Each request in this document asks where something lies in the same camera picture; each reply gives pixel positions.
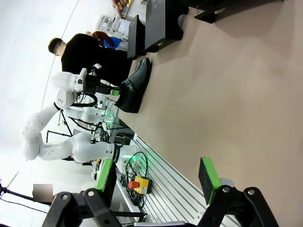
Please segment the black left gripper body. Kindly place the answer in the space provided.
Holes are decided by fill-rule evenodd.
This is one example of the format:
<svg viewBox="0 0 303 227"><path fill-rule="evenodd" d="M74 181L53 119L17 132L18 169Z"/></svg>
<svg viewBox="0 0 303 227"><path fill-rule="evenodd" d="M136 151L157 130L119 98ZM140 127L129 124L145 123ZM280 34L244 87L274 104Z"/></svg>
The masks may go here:
<svg viewBox="0 0 303 227"><path fill-rule="evenodd" d="M101 77L97 75L99 73L99 69L92 69L90 73L86 76L84 93L86 94L111 94L111 87L101 82Z"/></svg>

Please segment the person's right hand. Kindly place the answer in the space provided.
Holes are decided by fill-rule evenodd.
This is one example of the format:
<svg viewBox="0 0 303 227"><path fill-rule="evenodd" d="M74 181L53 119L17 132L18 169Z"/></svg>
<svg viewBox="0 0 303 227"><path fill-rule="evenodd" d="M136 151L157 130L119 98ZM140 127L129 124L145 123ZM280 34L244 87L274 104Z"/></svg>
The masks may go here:
<svg viewBox="0 0 303 227"><path fill-rule="evenodd" d="M113 7L116 9L117 15L121 18L124 19L122 16L122 12L124 8L128 5L129 0L111 0Z"/></svg>

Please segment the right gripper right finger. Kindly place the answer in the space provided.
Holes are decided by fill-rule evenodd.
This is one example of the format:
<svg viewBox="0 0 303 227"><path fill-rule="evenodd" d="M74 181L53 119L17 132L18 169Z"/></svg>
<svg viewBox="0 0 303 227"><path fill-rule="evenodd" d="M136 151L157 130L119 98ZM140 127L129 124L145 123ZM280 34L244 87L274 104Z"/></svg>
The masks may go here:
<svg viewBox="0 0 303 227"><path fill-rule="evenodd" d="M277 227L267 201L256 187L239 191L221 183L210 157L201 157L198 178L208 205L199 227L219 227L225 215L233 215L241 227Z"/></svg>

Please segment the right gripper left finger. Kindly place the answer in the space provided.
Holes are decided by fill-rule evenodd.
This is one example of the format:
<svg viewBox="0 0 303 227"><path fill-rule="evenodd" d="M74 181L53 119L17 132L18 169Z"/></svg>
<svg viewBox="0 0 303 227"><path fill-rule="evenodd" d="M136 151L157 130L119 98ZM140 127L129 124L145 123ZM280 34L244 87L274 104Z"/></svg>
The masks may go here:
<svg viewBox="0 0 303 227"><path fill-rule="evenodd" d="M106 159L94 187L78 194L56 194L42 224L44 227L78 227L84 219L93 218L99 227L120 227L110 210L116 184L116 165Z"/></svg>

